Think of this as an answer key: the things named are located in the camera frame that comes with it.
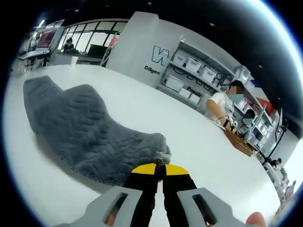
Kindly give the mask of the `person's right hand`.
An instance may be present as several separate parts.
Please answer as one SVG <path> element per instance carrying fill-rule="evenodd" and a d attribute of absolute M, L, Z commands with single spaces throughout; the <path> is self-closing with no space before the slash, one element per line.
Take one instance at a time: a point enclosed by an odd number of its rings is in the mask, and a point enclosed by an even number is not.
<path fill-rule="evenodd" d="M 255 225 L 257 227 L 266 227 L 266 222 L 260 212 L 253 212 L 246 220 L 246 225 Z"/>

